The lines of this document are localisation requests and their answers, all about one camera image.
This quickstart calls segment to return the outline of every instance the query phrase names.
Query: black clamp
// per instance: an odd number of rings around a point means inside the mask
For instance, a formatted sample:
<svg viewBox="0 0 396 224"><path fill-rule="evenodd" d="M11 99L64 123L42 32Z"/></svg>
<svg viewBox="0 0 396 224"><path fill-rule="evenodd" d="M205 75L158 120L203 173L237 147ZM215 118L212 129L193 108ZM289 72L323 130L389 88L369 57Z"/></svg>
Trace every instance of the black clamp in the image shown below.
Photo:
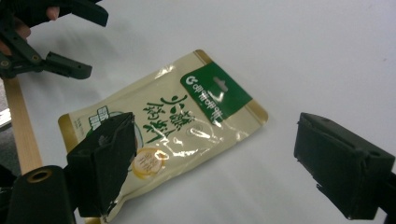
<svg viewBox="0 0 396 224"><path fill-rule="evenodd" d="M67 166L45 166L0 188L0 217L7 224L75 223L82 217L102 217L117 197L136 153L134 116L117 115L67 154Z"/></svg>
<svg viewBox="0 0 396 224"><path fill-rule="evenodd" d="M344 216L374 219L380 207L396 223L395 157L329 119L302 113L298 124L294 157Z"/></svg>
<svg viewBox="0 0 396 224"><path fill-rule="evenodd" d="M49 71L65 77L88 78L92 67L50 52L46 59L15 32L14 16L29 27L48 21L48 7L59 7L60 17L72 13L85 20L106 26L108 13L95 3L97 0L1 0L0 39L12 55L0 52L0 77L13 78L25 72Z"/></svg>

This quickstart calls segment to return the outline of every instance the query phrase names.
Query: food pouch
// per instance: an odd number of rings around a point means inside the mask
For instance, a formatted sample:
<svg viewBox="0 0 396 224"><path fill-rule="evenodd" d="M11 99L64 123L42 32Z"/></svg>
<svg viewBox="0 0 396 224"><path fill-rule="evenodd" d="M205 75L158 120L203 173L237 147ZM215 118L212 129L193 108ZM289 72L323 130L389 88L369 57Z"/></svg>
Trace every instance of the food pouch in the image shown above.
<svg viewBox="0 0 396 224"><path fill-rule="evenodd" d="M102 223L109 222L125 201L232 147L268 119L250 95L196 50L96 105L61 116L67 150L102 121L123 112L134 113L138 150L117 204Z"/></svg>

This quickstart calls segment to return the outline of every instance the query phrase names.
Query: circular sticker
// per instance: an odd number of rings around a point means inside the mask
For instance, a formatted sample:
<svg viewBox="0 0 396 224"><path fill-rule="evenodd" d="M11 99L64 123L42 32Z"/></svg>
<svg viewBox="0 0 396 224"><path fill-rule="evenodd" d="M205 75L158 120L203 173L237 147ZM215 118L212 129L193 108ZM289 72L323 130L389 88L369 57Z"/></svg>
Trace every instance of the circular sticker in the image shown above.
<svg viewBox="0 0 396 224"><path fill-rule="evenodd" d="M137 150L137 155L132 162L134 174L140 178L156 175L163 167L166 154L158 148L143 147Z"/></svg>

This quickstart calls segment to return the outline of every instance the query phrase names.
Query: plastic package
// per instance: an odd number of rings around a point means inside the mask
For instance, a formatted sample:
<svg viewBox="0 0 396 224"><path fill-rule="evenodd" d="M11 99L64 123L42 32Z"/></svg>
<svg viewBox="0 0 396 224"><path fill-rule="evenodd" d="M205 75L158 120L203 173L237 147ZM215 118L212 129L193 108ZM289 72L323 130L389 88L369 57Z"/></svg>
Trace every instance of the plastic package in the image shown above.
<svg viewBox="0 0 396 224"><path fill-rule="evenodd" d="M218 155L268 120L255 100L196 50L96 105L61 116L67 150L103 120L124 112L135 114L138 150L117 204L102 223L125 201Z"/></svg>

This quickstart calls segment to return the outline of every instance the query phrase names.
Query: white table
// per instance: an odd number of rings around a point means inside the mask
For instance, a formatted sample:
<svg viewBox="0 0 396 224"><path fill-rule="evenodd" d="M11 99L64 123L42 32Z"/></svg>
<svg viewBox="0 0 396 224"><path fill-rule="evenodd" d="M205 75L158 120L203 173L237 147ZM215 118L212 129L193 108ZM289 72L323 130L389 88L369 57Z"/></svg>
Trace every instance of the white table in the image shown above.
<svg viewBox="0 0 396 224"><path fill-rule="evenodd" d="M301 112L396 155L396 4L105 0L106 28L75 16L33 29L43 56L93 66L86 80L20 75L43 164L66 165L57 119L203 49L269 112L246 142L124 205L114 223L352 223L293 157ZM374 221L383 223L379 210Z"/></svg>

